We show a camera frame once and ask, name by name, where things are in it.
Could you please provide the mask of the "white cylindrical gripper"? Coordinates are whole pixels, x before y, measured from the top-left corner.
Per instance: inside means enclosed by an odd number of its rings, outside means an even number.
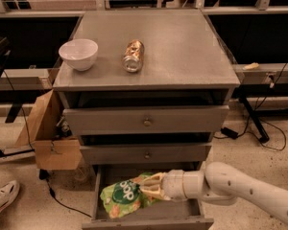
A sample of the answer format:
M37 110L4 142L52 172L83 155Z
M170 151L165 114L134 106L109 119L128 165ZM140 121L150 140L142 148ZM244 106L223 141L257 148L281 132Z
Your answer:
M184 201L186 196L183 189L183 174L183 170L171 170L167 174L155 173L145 178L139 185L149 187L161 184L162 189L153 190L141 187L140 191L146 196L160 200Z

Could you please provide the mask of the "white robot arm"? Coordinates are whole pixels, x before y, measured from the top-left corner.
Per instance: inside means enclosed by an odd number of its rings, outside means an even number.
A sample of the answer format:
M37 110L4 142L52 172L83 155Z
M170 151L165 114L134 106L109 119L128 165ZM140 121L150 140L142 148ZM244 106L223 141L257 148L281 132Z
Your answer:
M287 190L225 163L212 162L203 171L155 173L139 185L143 194L160 200L199 199L210 204L231 205L240 197L288 225Z

